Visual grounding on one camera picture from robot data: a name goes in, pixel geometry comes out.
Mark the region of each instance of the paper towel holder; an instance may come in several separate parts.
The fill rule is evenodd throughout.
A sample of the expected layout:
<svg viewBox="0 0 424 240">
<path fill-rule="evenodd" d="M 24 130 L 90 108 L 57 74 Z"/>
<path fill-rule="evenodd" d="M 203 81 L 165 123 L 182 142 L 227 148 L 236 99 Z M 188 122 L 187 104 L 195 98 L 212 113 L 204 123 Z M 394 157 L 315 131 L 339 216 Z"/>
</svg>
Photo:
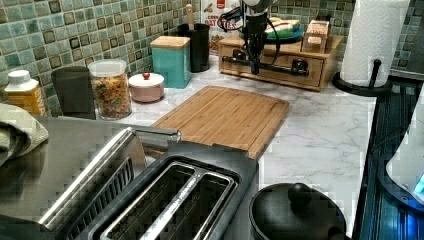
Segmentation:
<svg viewBox="0 0 424 240">
<path fill-rule="evenodd" d="M 333 77 L 333 85 L 344 92 L 348 92 L 354 95 L 364 96 L 364 97 L 379 97 L 387 96 L 392 92 L 392 82 L 390 79 L 387 79 L 386 84 L 381 87 L 374 87 L 375 80 L 377 79 L 378 69 L 380 68 L 381 60 L 374 60 L 374 67 L 372 69 L 371 79 L 369 85 L 366 86 L 357 86 L 355 84 L 348 83 L 340 77 L 340 72 L 337 72 Z"/>
</svg>

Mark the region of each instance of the kitchen counter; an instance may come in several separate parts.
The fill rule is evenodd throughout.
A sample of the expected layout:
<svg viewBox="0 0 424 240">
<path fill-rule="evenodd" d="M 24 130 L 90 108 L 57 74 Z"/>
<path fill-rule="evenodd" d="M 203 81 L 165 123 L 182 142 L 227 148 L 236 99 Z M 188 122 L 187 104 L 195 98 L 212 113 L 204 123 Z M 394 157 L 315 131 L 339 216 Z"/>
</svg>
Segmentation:
<svg viewBox="0 0 424 240">
<path fill-rule="evenodd" d="M 302 182 L 330 197 L 353 231 L 375 98 L 351 95 L 331 83 L 320 93 L 220 74 L 218 57 L 195 73 L 185 89 L 165 89 L 158 102 L 132 103 L 133 113 L 117 122 L 150 126 L 205 86 L 256 92 L 290 103 L 284 123 L 259 159 L 259 188 Z"/>
</svg>

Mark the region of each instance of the small pink bowl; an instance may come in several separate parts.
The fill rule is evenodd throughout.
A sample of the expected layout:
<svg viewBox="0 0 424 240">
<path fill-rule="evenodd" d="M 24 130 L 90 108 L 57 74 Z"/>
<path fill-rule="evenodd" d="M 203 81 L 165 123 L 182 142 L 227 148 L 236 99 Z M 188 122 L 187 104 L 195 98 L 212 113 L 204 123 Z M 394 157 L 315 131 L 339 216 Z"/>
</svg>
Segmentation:
<svg viewBox="0 0 424 240">
<path fill-rule="evenodd" d="M 131 97 L 139 102 L 154 102 L 163 96 L 164 78 L 155 73 L 145 80 L 141 74 L 134 75 L 128 80 Z"/>
</svg>

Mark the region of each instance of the teal canister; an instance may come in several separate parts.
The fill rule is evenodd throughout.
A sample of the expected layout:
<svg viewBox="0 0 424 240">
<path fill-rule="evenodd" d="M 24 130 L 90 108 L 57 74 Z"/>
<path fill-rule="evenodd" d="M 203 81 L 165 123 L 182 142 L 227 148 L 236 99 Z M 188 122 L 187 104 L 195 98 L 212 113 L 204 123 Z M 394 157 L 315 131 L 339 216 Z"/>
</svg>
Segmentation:
<svg viewBox="0 0 424 240">
<path fill-rule="evenodd" d="M 150 46 L 153 71 L 164 77 L 165 87 L 185 88 L 191 80 L 190 38 L 160 36 Z"/>
</svg>

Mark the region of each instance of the pasta jar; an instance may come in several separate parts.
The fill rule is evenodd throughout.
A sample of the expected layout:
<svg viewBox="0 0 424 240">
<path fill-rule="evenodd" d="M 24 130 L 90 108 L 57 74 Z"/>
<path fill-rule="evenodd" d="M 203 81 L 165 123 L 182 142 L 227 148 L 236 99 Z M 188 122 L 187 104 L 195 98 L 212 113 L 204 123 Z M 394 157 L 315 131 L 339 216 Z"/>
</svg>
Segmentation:
<svg viewBox="0 0 424 240">
<path fill-rule="evenodd" d="M 96 105 L 103 120 L 117 120 L 131 114 L 126 67 L 127 64 L 118 59 L 88 65 Z"/>
</svg>

